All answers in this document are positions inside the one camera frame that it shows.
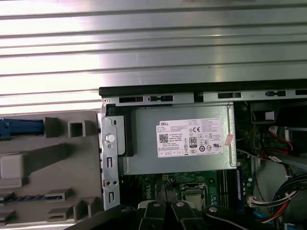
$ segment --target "wire bundle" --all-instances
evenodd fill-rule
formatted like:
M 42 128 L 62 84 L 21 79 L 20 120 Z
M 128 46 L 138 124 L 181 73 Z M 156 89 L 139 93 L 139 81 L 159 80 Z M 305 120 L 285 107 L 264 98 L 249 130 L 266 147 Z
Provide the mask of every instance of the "wire bundle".
M 279 153 L 283 153 L 283 154 L 288 154 L 289 151 L 292 152 L 294 150 L 293 145 L 292 145 L 291 142 L 276 136 L 274 133 L 270 132 L 269 130 L 267 130 L 267 132 L 268 132 L 268 134 L 271 137 L 286 143 L 288 145 L 288 147 L 289 147 L 289 150 L 288 149 L 265 148 L 264 147 L 264 143 L 263 143 L 263 132 L 261 131 L 260 132 L 260 143 L 261 143 L 262 150 L 259 152 L 259 157 L 261 159 L 263 159 L 263 160 L 270 160 L 270 158 L 266 155 L 266 153 L 269 152 L 269 151 L 279 152 Z
M 279 217 L 288 207 L 291 200 L 296 197 L 300 191 L 307 189 L 307 173 L 295 176 L 285 181 L 276 192 L 273 201 L 255 203 L 257 206 L 272 207 L 272 214 L 262 223 L 270 222 Z

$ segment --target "barcode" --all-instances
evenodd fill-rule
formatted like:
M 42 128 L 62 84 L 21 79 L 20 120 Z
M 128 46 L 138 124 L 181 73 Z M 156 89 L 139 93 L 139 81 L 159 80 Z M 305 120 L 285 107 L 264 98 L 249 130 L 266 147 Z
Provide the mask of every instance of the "barcode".
M 159 134 L 160 143 L 168 143 L 168 134 Z

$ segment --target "ribbed metal surface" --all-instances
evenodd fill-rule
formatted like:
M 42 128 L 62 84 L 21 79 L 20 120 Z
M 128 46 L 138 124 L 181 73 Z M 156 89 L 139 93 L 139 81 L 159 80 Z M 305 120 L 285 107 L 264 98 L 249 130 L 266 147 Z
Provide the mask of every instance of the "ribbed metal surface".
M 307 0 L 0 0 L 0 114 L 101 86 L 306 78 Z

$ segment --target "green circuit board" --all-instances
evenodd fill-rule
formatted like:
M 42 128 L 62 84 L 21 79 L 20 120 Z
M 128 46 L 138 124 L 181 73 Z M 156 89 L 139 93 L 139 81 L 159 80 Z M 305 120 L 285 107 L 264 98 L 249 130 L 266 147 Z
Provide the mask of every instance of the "green circuit board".
M 182 183 L 204 183 L 207 186 L 206 204 L 218 204 L 218 173 L 217 171 L 206 172 L 177 172 L 154 175 L 139 176 L 139 183 L 142 185 L 142 199 L 155 199 L 156 184 L 167 183 L 169 180 L 175 181 L 174 190 L 177 200 L 182 200 L 180 184 Z

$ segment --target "blue wire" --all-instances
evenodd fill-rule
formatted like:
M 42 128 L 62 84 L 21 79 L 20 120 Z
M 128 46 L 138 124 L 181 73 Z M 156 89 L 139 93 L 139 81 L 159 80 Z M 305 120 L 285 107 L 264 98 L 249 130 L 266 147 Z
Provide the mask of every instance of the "blue wire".
M 265 216 L 260 214 L 259 212 L 254 211 L 254 215 L 259 218 L 259 219 L 265 219 Z M 288 230 L 297 230 L 297 228 L 293 227 L 293 226 L 288 226 Z

